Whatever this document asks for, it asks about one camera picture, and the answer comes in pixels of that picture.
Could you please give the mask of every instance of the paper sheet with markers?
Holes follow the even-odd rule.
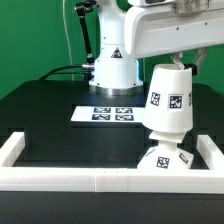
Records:
[[[141,107],[77,106],[71,121],[141,123],[143,115]]]

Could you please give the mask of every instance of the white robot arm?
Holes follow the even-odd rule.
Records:
[[[125,20],[128,54],[144,58],[173,53],[174,64],[155,66],[143,124],[152,129],[158,147],[148,150],[138,165],[143,169],[190,168],[193,155],[177,148],[193,127],[192,68],[179,57],[199,49],[196,66],[206,47],[224,43],[222,0],[129,0],[133,4]]]
[[[124,21],[126,12],[122,11],[116,0],[83,0],[81,17],[97,8],[100,22],[100,55],[94,63],[94,78],[90,80],[90,89],[109,95],[125,95],[142,89],[139,80],[138,61],[127,54],[124,47]]]

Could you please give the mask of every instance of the black table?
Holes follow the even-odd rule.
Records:
[[[0,101],[0,143],[25,131],[26,147],[14,166],[135,168],[156,141],[140,123],[71,122],[76,106],[143,107],[145,92],[106,96],[83,82],[30,81]],[[192,168],[207,169],[196,137],[209,134],[224,151],[224,100],[193,86],[194,128],[181,148]],[[224,195],[0,192],[1,223],[223,223]]]

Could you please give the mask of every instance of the cable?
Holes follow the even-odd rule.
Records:
[[[66,36],[66,41],[67,41],[67,45],[68,45],[68,53],[69,53],[70,65],[73,65],[71,43],[70,43],[70,39],[69,39],[68,26],[67,26],[67,20],[66,20],[65,3],[66,3],[66,0],[63,0],[62,11],[63,11],[64,30],[65,30],[65,36]]]
[[[82,68],[82,65],[68,65],[68,66],[63,66],[60,68],[55,68],[55,69],[51,70],[50,72],[48,72],[46,75],[42,76],[39,80],[45,80],[46,78],[48,78],[48,76],[57,74],[57,72],[64,71],[67,69],[74,69],[74,68]]]

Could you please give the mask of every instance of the green wall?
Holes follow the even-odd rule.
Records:
[[[68,30],[73,63],[85,61],[85,51],[78,18],[73,10],[81,0],[66,0]],[[126,0],[119,5],[127,9]],[[68,48],[63,27],[62,0],[1,0],[0,1],[0,98],[25,81],[37,80],[53,68],[69,65]],[[94,54],[99,54],[99,28],[96,12],[88,15]],[[201,75],[194,82],[210,85],[224,95],[224,47],[208,49]],[[192,59],[186,53],[185,61]],[[147,81],[155,64],[170,62],[168,55],[145,60]]]

